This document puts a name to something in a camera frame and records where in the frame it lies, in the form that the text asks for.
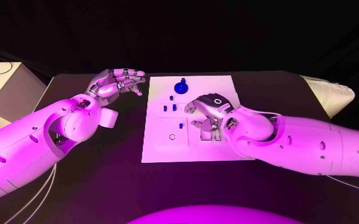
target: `blue knob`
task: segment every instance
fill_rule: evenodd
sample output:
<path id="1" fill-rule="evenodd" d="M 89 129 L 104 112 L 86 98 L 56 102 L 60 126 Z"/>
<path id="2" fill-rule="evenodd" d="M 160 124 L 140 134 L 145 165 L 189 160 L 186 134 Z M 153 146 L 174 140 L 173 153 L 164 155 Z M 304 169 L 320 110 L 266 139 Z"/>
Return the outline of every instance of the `blue knob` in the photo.
<path id="1" fill-rule="evenodd" d="M 174 85 L 174 92 L 177 94 L 184 94 L 189 91 L 189 86 L 186 84 L 184 78 L 181 78 L 181 81 Z"/>

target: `hole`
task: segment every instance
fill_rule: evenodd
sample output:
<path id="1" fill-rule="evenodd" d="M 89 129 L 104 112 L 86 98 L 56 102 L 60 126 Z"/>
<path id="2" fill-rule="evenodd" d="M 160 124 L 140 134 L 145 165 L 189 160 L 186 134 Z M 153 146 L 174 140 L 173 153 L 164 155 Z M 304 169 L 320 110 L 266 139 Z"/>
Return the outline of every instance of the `hole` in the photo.
<path id="1" fill-rule="evenodd" d="M 326 149 L 326 143 L 321 141 L 320 142 L 320 150 L 324 150 Z"/>
<path id="2" fill-rule="evenodd" d="M 287 144 L 291 145 L 291 136 L 287 137 Z"/>
<path id="3" fill-rule="evenodd" d="M 30 139 L 31 139 L 36 143 L 39 143 L 39 139 L 37 139 L 37 137 L 36 137 L 34 135 L 30 135 Z"/>

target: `white cable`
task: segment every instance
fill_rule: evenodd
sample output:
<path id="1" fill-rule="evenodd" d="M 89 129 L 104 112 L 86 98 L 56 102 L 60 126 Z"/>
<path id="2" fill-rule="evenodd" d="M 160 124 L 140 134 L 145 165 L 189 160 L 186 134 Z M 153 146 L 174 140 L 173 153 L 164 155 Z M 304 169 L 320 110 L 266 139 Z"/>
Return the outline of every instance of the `white cable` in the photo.
<path id="1" fill-rule="evenodd" d="M 49 182 L 49 180 L 50 180 L 50 176 L 53 175 L 53 177 L 54 177 L 54 171 L 56 171 L 56 164 L 54 164 L 54 166 L 53 166 L 53 168 L 52 168 L 52 171 L 50 171 L 50 175 L 49 175 L 49 177 L 47 177 L 47 180 L 46 180 L 46 182 L 43 183 L 43 186 L 42 186 L 42 188 L 39 189 L 36 195 L 33 196 L 31 200 L 26 203 L 26 205 L 23 206 L 23 208 L 17 211 L 17 213 L 10 217 L 10 219 L 5 221 L 4 224 L 7 224 L 7 223 L 13 220 L 13 218 L 20 214 L 20 212 L 24 210 L 24 208 L 26 208 L 26 207 L 30 205 L 30 203 L 33 202 L 33 200 L 34 200 L 34 198 L 37 197 L 37 195 L 40 194 L 40 192 L 42 192 L 44 186 L 47 185 L 47 182 Z"/>
<path id="2" fill-rule="evenodd" d="M 44 202 L 46 196 L 47 196 L 47 194 L 49 194 L 49 192 L 50 192 L 50 187 L 52 187 L 52 184 L 53 184 L 54 174 L 56 174 L 56 164 L 54 164 L 54 166 L 53 166 L 53 167 L 54 167 L 54 171 L 53 171 L 53 176 L 52 176 L 50 186 L 49 186 L 49 189 L 47 189 L 46 195 L 43 196 L 43 200 L 42 200 L 42 202 L 39 203 L 39 206 L 37 206 L 36 210 L 33 211 L 33 213 L 31 213 L 30 217 L 29 217 L 29 218 L 27 218 L 27 220 L 24 221 L 24 223 L 29 221 L 29 219 L 30 219 L 30 218 L 31 218 L 31 216 L 34 215 L 34 213 L 36 213 L 36 211 L 37 211 L 39 207 L 42 206 L 42 204 L 43 204 L 43 202 Z"/>
<path id="3" fill-rule="evenodd" d="M 353 187 L 353 188 L 359 189 L 359 187 L 357 187 L 357 186 L 350 185 L 349 183 L 346 183 L 346 182 L 343 182 L 343 181 L 337 180 L 336 178 L 333 178 L 331 176 L 327 176 L 327 177 L 328 177 L 328 178 L 331 178 L 333 180 L 339 181 L 341 184 L 344 184 L 344 185 L 347 185 L 347 186 L 350 186 L 350 187 Z"/>

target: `wire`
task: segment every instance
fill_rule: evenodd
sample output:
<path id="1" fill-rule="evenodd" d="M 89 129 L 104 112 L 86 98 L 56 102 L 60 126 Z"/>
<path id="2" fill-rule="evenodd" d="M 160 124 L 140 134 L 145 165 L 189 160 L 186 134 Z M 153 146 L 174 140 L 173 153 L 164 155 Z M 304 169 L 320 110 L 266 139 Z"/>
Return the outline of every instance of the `wire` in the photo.
<path id="1" fill-rule="evenodd" d="M 46 180 L 46 182 L 43 183 L 43 186 L 42 186 L 42 188 L 39 189 L 36 195 L 33 196 L 31 200 L 26 203 L 26 205 L 23 206 L 23 208 L 17 211 L 17 213 L 10 217 L 10 219 L 5 221 L 4 224 L 7 224 L 7 223 L 13 220 L 13 218 L 20 214 L 20 212 L 24 210 L 24 208 L 30 205 L 30 203 L 33 202 L 34 198 L 36 198 L 37 195 L 40 194 L 40 192 L 42 192 L 44 186 L 47 185 L 47 182 L 49 182 L 49 180 L 50 180 L 50 176 L 53 175 L 53 178 L 54 178 L 54 172 L 56 172 L 56 164 L 54 164 L 54 166 L 53 166 L 53 168 L 52 168 L 52 171 L 50 171 L 50 175 L 49 175 L 49 177 L 47 177 L 47 180 Z"/>
<path id="2" fill-rule="evenodd" d="M 34 213 L 36 213 L 36 211 L 37 211 L 39 207 L 42 206 L 42 204 L 43 204 L 43 202 L 44 202 L 46 196 L 47 196 L 47 194 L 49 194 L 49 192 L 50 192 L 50 187 L 52 187 L 52 184 L 53 184 L 54 174 L 56 174 L 56 164 L 54 164 L 54 166 L 53 166 L 53 167 L 54 167 L 54 171 L 53 171 L 53 176 L 52 176 L 50 186 L 49 186 L 49 189 L 47 189 L 46 195 L 43 196 L 43 200 L 42 200 L 42 202 L 39 203 L 39 206 L 37 206 L 36 210 L 33 211 L 33 213 L 31 213 L 30 217 L 29 217 L 29 218 L 27 218 L 27 220 L 24 221 L 24 223 L 30 220 L 31 216 L 34 215 Z"/>
<path id="3" fill-rule="evenodd" d="M 0 59 L 10 63 L 10 69 L 5 72 L 0 73 L 0 75 L 1 75 L 1 74 L 5 74 L 13 69 L 13 63 L 10 61 L 7 61 L 4 58 L 0 58 Z"/>
<path id="4" fill-rule="evenodd" d="M 347 186 L 350 186 L 350 187 L 353 187 L 353 188 L 359 189 L 359 187 L 357 187 L 357 186 L 350 185 L 349 183 L 346 183 L 346 182 L 343 182 L 343 181 L 337 180 L 336 178 L 333 178 L 331 176 L 327 176 L 327 177 L 328 177 L 328 178 L 331 178 L 333 180 L 339 181 L 341 184 L 344 184 L 344 185 L 347 185 Z"/>

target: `blue switch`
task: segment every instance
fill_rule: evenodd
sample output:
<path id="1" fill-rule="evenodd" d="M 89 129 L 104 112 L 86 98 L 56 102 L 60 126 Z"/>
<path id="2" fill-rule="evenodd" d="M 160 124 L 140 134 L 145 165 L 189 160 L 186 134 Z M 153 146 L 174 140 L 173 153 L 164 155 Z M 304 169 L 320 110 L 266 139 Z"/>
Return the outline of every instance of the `blue switch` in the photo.
<path id="1" fill-rule="evenodd" d="M 184 94 L 189 91 L 189 86 L 186 84 L 184 78 L 181 78 L 181 81 L 174 85 L 174 92 L 177 94 Z"/>

